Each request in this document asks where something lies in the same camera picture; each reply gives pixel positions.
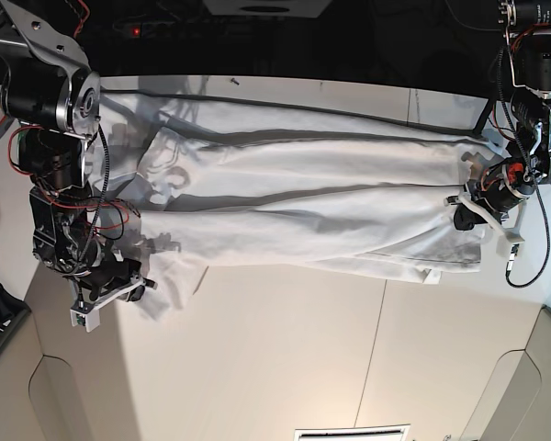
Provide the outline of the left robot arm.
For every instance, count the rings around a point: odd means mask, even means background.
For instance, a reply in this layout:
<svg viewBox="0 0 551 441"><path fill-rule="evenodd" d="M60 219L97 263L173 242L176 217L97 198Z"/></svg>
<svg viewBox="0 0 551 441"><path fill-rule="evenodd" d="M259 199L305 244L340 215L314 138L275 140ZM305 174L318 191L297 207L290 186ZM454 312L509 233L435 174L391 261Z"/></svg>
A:
<svg viewBox="0 0 551 441"><path fill-rule="evenodd" d="M457 230L488 224L519 244L520 227L505 228L503 222L512 209L523 210L539 186L551 186L551 1L502 1L500 12L505 43L495 67L498 94L478 125L501 105L511 123L509 155L446 202L456 207Z"/></svg>

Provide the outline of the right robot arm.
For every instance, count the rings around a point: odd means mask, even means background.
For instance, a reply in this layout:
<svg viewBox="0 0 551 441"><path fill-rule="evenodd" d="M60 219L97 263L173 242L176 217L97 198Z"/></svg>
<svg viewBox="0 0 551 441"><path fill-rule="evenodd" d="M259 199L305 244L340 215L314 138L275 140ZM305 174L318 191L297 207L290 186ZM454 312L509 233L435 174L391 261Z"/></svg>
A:
<svg viewBox="0 0 551 441"><path fill-rule="evenodd" d="M138 301L154 282L141 264L122 257L100 222L103 209L117 212L123 230L134 208L107 198L110 155L104 183L95 194L85 156L106 139L100 125L101 80L78 42L33 13L25 1L0 1L0 58L6 64L0 108L20 126L8 146L8 162L33 183L33 254L70 282L74 325L95 327L99 312L114 300Z"/></svg>

